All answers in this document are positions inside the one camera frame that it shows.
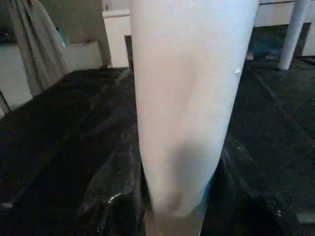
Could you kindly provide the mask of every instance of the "white pole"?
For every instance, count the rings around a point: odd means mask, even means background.
[[[186,217],[201,202],[220,158],[258,4],[131,1],[140,151],[155,215]]]
[[[288,70],[290,68],[294,50],[311,1],[312,0],[296,0],[294,4],[279,63],[279,69],[281,70]]]

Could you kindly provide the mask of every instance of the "black tarp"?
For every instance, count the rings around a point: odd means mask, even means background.
[[[250,235],[257,222],[242,222],[266,210],[257,219],[272,221],[260,226],[276,223],[262,235],[285,235],[298,227],[295,212],[314,206],[313,68],[275,63],[245,66],[203,234]],[[294,80],[302,70],[310,86]],[[1,228],[136,235],[146,194],[135,106],[131,70],[77,71],[1,120],[0,200],[13,205],[1,205]]]

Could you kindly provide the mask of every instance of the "white chair leg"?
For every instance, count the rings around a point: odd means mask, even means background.
[[[280,58],[279,69],[281,70],[288,70],[290,68],[293,53],[310,3],[311,0],[296,0],[295,2]]]

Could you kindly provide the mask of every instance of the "gray curtain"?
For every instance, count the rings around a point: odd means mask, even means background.
[[[61,37],[38,0],[8,0],[33,96],[71,71]]]

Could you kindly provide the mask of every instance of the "white cylinder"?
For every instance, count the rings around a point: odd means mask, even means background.
[[[141,158],[153,210],[200,204],[222,150],[259,0],[133,0]]]
[[[296,0],[284,40],[279,69],[288,70],[311,0]]]

